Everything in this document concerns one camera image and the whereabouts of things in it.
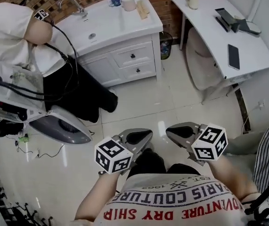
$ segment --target white t-shirt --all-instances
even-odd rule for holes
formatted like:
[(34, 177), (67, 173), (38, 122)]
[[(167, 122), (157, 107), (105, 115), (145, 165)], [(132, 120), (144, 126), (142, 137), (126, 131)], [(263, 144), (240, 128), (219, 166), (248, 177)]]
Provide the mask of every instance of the white t-shirt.
[[(0, 61), (25, 67), (30, 62), (29, 42), (23, 39), (33, 10), (11, 3), (0, 3)], [(64, 66), (65, 61), (53, 49), (39, 45), (30, 46), (36, 64), (44, 77)]]
[[(220, 181), (188, 174), (139, 174), (102, 209), (94, 225), (107, 226), (246, 226), (245, 208), (260, 194), (240, 202)], [(260, 212), (269, 205), (264, 203)], [(70, 226), (89, 226), (79, 220)]]

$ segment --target white desk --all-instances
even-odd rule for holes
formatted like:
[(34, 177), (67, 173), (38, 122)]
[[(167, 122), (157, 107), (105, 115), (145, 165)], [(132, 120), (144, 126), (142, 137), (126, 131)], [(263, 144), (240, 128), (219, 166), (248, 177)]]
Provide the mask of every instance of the white desk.
[[(219, 14), (217, 8), (225, 8), (232, 16), (244, 16), (227, 0), (200, 0), (198, 10), (190, 9), (186, 0), (172, 0), (182, 11), (182, 37), (180, 49), (183, 46), (185, 19), (195, 27), (219, 67), (222, 80), (212, 89), (210, 94), (217, 93), (222, 88), (241, 83), (260, 70), (269, 68), (269, 50), (262, 38), (256, 38), (244, 32), (226, 32), (216, 21)], [(229, 67), (228, 44), (239, 50), (240, 70)]]

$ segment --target mug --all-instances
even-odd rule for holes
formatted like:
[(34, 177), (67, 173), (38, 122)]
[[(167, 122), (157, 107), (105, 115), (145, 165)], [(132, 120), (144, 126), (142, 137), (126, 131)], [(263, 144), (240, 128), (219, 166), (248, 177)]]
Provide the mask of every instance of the mug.
[(125, 11), (133, 11), (136, 9), (135, 0), (121, 0), (120, 3)]
[(110, 6), (111, 7), (117, 7), (117, 6), (120, 6), (121, 5), (121, 3), (120, 3), (120, 0), (110, 0)]

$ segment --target black pants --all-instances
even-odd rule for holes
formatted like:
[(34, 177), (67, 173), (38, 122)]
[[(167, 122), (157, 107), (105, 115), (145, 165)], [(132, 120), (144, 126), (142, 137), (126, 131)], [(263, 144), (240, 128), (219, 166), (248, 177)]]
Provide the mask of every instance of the black pants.
[(136, 165), (131, 168), (127, 178), (142, 174), (142, 173), (169, 173), (169, 174), (195, 174), (200, 175), (194, 168), (184, 164), (174, 164), (168, 171), (166, 171), (163, 158), (153, 152), (151, 149), (146, 149), (136, 159)]
[[(71, 91), (77, 86), (78, 77), (76, 74), (75, 60), (71, 57), (69, 59), (73, 68), (69, 64), (66, 64), (53, 74), (44, 78), (45, 94), (62, 94), (71, 73), (73, 73), (73, 76), (66, 91)], [(46, 102), (46, 109), (50, 110), (52, 105), (58, 105), (80, 119), (97, 122), (99, 108), (113, 112), (117, 108), (118, 97), (103, 87), (80, 65), (78, 65), (78, 73), (79, 87), (72, 93), (65, 95), (59, 101)], [(54, 100), (59, 97), (45, 98)]]

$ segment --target faucet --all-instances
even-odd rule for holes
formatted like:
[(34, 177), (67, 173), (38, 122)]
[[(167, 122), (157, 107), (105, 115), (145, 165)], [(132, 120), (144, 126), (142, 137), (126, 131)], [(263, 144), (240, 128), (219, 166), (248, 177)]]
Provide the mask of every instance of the faucet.
[[(59, 8), (62, 8), (62, 2), (64, 0), (60, 0), (58, 2), (58, 6)], [(77, 6), (78, 8), (78, 12), (74, 12), (72, 13), (72, 15), (77, 15), (77, 16), (82, 16), (82, 17), (86, 17), (87, 16), (87, 11), (84, 9), (84, 7), (82, 7), (76, 0), (72, 0), (74, 2), (74, 4)]]

